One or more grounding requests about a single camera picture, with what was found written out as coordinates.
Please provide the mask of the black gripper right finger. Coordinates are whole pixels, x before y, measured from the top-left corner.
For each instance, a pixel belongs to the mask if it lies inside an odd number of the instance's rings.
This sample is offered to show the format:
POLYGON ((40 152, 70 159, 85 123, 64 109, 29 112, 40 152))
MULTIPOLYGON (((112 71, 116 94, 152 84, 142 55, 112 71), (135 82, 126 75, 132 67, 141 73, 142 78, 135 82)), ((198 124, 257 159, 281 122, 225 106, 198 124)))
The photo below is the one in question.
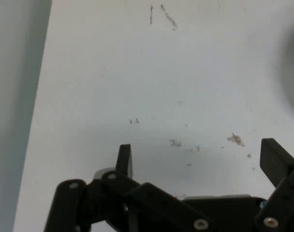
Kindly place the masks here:
POLYGON ((294 157, 275 139, 261 141, 260 167, 275 187, 255 217, 259 232, 294 232, 294 157))

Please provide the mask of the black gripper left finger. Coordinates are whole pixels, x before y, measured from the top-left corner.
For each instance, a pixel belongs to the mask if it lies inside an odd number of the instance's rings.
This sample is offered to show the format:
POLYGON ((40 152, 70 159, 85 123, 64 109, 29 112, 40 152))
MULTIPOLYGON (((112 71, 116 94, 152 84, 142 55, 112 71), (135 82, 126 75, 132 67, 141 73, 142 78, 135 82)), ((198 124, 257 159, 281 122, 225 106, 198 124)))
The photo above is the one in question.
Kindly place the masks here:
POLYGON ((61 182, 45 225, 47 232, 89 232, 106 222, 118 232, 209 232, 211 219, 150 183, 132 178, 130 145, 121 145, 114 169, 89 184, 61 182))

